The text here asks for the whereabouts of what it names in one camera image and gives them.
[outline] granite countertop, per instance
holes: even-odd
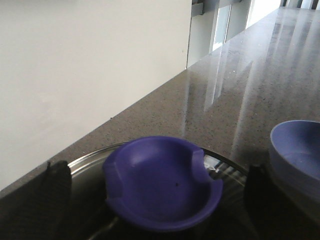
[[[320,121],[319,39],[320,11],[279,8],[50,161],[72,162],[113,144],[166,135],[244,168],[261,163],[268,159],[269,134],[276,124]]]

